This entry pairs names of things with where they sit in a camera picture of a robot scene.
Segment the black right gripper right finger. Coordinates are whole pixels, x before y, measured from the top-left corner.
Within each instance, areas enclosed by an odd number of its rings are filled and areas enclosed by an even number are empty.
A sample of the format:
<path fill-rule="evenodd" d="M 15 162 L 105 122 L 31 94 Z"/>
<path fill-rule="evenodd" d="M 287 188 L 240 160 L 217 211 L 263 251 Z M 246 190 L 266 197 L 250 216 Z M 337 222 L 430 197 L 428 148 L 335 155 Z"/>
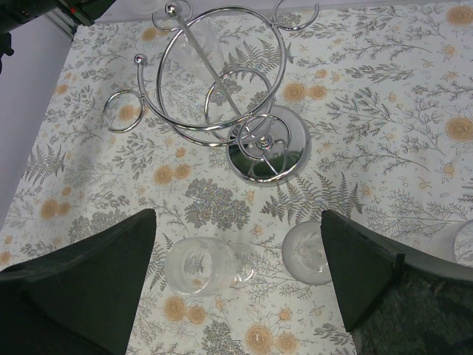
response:
<path fill-rule="evenodd" d="M 321 214 L 321 238 L 357 354 L 472 353 L 472 268 L 333 210 Z"/>

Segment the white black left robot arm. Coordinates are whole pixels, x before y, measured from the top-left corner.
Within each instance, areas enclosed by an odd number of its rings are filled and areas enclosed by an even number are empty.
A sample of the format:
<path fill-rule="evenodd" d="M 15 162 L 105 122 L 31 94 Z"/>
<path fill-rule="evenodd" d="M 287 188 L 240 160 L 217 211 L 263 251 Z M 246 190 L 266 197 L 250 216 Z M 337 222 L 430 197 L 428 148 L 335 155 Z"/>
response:
<path fill-rule="evenodd" d="M 113 1 L 2 1 L 1 71 L 57 67 L 77 28 L 91 26 Z"/>

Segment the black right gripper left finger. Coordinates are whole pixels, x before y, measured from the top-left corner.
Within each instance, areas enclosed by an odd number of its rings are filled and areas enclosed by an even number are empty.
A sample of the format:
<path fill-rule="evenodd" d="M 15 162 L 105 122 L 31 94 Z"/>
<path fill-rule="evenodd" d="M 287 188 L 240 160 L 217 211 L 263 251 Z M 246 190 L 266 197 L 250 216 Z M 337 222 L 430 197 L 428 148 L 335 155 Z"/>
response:
<path fill-rule="evenodd" d="M 156 236 L 144 209 L 1 271 L 2 354 L 125 354 Z"/>

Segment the clear round wine glass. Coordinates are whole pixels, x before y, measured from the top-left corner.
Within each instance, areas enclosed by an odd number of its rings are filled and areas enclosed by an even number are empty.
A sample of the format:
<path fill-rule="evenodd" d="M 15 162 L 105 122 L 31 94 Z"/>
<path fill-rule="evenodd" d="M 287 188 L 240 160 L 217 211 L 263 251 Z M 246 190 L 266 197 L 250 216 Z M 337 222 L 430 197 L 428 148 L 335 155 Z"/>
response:
<path fill-rule="evenodd" d="M 195 297 L 214 296 L 256 276 L 250 246 L 215 237 L 178 241 L 166 255 L 163 271 L 172 291 Z"/>

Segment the clear flute glass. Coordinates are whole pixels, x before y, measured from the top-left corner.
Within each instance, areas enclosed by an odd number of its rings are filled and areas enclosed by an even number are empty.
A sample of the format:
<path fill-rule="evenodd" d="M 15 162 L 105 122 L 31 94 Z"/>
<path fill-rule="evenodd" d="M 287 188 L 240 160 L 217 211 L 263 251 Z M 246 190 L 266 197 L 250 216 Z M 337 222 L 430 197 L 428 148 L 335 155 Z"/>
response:
<path fill-rule="evenodd" d="M 299 223 L 286 234 L 282 260 L 289 274 L 299 282 L 326 285 L 332 280 L 319 222 Z"/>
<path fill-rule="evenodd" d="M 455 246 L 464 239 L 472 239 L 472 220 L 455 223 L 441 229 L 430 240 L 431 254 L 452 263 L 458 263 Z"/>

